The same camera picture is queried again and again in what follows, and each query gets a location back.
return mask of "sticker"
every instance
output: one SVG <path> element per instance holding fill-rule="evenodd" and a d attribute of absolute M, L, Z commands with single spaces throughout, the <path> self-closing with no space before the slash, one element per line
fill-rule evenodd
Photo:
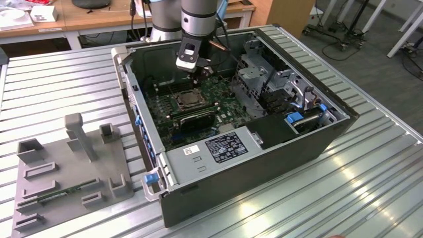
<path fill-rule="evenodd" d="M 200 149 L 199 149 L 199 146 L 198 146 L 198 145 L 191 146 L 191 147 L 188 147 L 188 148 L 184 149 L 186 155 L 191 155 L 191 154 L 194 154 L 194 153 L 196 153 L 196 152 L 199 152 L 199 151 L 200 151 Z"/>
<path fill-rule="evenodd" d="M 218 163 L 228 161 L 248 152 L 235 132 L 206 141 L 206 145 Z"/>
<path fill-rule="evenodd" d="M 39 32 L 61 31 L 61 27 L 40 29 Z"/>

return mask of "motherboard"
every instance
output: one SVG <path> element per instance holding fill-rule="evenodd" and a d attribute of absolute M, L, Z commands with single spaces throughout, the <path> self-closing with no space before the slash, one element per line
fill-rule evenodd
<path fill-rule="evenodd" d="M 244 125 L 251 120 L 231 90 L 231 78 L 212 76 L 200 85 L 166 85 L 146 102 L 167 150 Z"/>

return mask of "metal table slats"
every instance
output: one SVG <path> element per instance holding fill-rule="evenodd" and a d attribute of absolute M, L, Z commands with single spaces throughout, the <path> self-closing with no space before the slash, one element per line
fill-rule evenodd
<path fill-rule="evenodd" d="M 423 235 L 422 136 L 283 29 L 270 25 L 262 30 L 362 114 L 320 157 L 167 229 L 159 203 L 143 196 L 146 168 L 111 47 L 13 58 L 0 80 L 0 238 L 11 235 L 17 142 L 29 137 L 41 143 L 65 138 L 61 117 L 73 112 L 83 114 L 85 131 L 104 122 L 120 127 L 136 194 L 32 237 Z"/>

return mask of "wooden desk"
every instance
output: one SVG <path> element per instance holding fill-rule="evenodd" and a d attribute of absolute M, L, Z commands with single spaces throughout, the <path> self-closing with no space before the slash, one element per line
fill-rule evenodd
<path fill-rule="evenodd" d="M 93 10 L 92 13 L 87 13 L 87 9 L 76 7 L 71 0 L 57 0 L 55 5 L 57 10 L 60 8 L 57 22 L 36 23 L 35 27 L 0 32 L 0 45 L 65 37 L 72 50 L 77 50 L 81 49 L 79 36 L 131 29 L 130 0 L 112 0 L 110 7 Z M 254 5 L 244 5 L 240 2 L 231 3 L 224 18 L 240 17 L 239 27 L 247 27 L 254 10 Z M 152 27 L 151 20 L 152 18 L 148 17 L 148 27 Z M 37 30 L 43 28 L 61 28 L 61 30 L 41 34 Z M 144 28 L 144 20 L 139 15 L 135 16 L 134 28 Z"/>
<path fill-rule="evenodd" d="M 0 31 L 0 44 L 64 37 L 67 27 L 61 3 L 63 0 L 56 0 L 53 3 L 59 13 L 56 22 L 33 22 L 35 26 Z"/>

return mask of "barcode sticker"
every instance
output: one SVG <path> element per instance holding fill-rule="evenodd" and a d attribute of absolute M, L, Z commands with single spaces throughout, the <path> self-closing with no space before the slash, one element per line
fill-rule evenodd
<path fill-rule="evenodd" d="M 184 154 L 191 155 L 192 153 L 196 153 L 199 151 L 200 151 L 199 146 L 195 145 L 184 149 Z"/>
<path fill-rule="evenodd" d="M 39 32 L 47 32 L 47 31 L 61 31 L 61 27 L 57 28 L 45 28 L 45 29 L 40 29 Z"/>

